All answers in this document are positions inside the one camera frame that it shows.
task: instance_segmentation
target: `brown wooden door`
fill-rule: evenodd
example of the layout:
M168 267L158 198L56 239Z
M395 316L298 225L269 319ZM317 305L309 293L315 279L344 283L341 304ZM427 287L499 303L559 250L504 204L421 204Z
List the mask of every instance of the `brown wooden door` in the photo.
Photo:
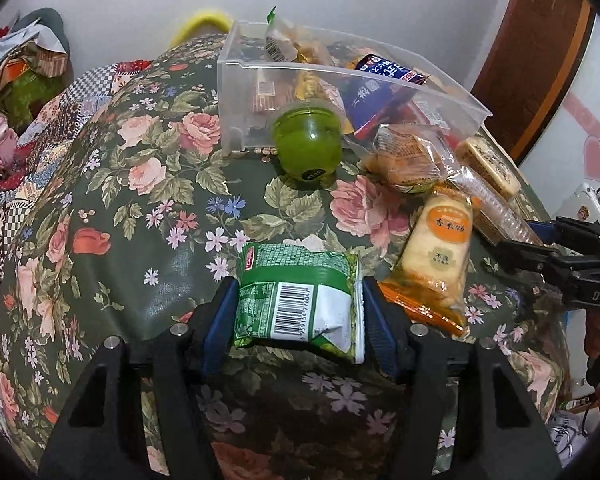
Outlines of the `brown wooden door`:
M593 24L587 0L510 0L472 93L486 126L520 161L568 90Z

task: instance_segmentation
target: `green jelly cup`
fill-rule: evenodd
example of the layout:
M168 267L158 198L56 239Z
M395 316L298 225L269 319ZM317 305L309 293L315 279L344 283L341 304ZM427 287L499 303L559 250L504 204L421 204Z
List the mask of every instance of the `green jelly cup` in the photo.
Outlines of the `green jelly cup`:
M323 102L294 104L271 126L280 166L304 182L333 173L342 160L341 131L339 115Z

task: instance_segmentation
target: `clear plastic bin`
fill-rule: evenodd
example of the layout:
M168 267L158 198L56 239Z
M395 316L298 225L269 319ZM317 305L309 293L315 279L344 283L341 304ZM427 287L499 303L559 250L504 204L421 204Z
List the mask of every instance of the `clear plastic bin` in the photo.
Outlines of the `clear plastic bin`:
M273 146L267 121L275 108L295 100L302 72L336 87L343 99L351 88L387 92L399 101L383 122L440 126L451 146L476 133L491 112L456 81L422 56L379 41L322 28L304 27L324 44L337 66L279 63L267 59L266 23L236 21L218 58L218 100L221 144L224 152ZM381 57L431 77L416 85L383 75L344 68L356 56L373 51ZM338 53L346 52L343 57ZM254 111L256 88L275 84L278 95L266 111Z

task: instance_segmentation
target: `red brand logo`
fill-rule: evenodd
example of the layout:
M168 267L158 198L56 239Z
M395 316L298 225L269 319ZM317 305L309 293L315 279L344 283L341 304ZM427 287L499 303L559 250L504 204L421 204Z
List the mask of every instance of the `red brand logo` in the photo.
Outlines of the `red brand logo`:
M247 257L245 258L244 261L244 270L251 270L251 267L253 267L253 259L256 253L256 248L251 246L249 247L249 249L247 250Z

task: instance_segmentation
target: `transparent storage box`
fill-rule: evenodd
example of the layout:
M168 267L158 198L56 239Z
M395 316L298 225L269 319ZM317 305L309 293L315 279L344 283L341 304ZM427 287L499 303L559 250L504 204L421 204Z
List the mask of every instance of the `transparent storage box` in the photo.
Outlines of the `transparent storage box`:
M299 78L319 81L321 93L324 95L324 89L328 89L331 103L343 108L343 112L346 110L349 119L356 92L368 94L380 90L383 95L390 95L391 106L364 132L358 131L359 135L373 136L380 122L433 124L440 127L454 147L474 135L491 115L467 90L418 54L351 34L303 28L327 47L335 66L269 60L265 49L267 24L234 22L218 58L219 118L224 152L272 147L268 121L276 110L298 100ZM430 77L423 85L417 85L346 68L369 52ZM333 96L334 88L338 89L337 98ZM344 101L344 106L342 101L335 102L338 98ZM351 120L354 129L359 122Z

